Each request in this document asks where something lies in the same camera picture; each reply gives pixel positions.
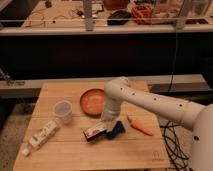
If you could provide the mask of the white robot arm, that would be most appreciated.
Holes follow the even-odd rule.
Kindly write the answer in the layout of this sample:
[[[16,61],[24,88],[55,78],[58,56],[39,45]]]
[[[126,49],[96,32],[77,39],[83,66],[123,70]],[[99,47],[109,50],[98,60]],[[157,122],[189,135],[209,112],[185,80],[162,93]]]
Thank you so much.
[[[130,87],[127,77],[107,82],[104,92],[103,121],[116,120],[124,101],[158,114],[193,132],[188,171],[213,171],[213,104],[202,105],[137,90]]]

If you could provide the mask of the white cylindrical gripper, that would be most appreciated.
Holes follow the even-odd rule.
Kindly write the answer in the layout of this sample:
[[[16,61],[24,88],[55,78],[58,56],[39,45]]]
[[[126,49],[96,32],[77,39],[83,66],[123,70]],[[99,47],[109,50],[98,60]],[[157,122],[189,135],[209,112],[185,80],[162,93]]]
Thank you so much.
[[[121,112],[121,102],[111,98],[107,98],[104,104],[101,119],[103,121],[112,121],[116,119]]]

